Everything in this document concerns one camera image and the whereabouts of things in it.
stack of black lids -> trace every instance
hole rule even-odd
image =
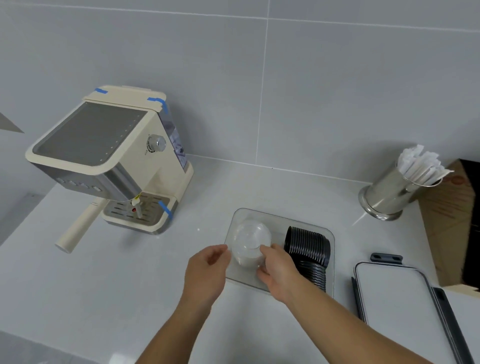
[[[330,242],[322,234],[290,226],[283,249],[300,274],[325,292]]]

hand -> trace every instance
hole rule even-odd
[[[287,303],[290,287],[300,276],[292,257],[278,244],[272,247],[260,246],[265,256],[265,266],[257,269],[258,278],[267,285],[272,296],[283,303]]]
[[[227,248],[225,244],[208,246],[190,258],[181,304],[210,311],[225,286],[225,271],[231,259]]]

espresso machine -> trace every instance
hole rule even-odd
[[[149,234],[167,228],[193,175],[170,111],[164,93],[102,86],[29,147],[33,165],[96,197],[57,247],[71,253],[100,214]]]

cream handle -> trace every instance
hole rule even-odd
[[[55,244],[56,247],[70,254],[109,201],[110,200],[101,197],[93,200],[78,219],[60,237]]]

metal cup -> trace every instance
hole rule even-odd
[[[431,186],[421,185],[405,178],[396,163],[372,185],[363,187],[359,192],[359,202],[363,209],[383,221],[398,219],[405,206],[415,201],[425,189],[438,186],[438,180]]]

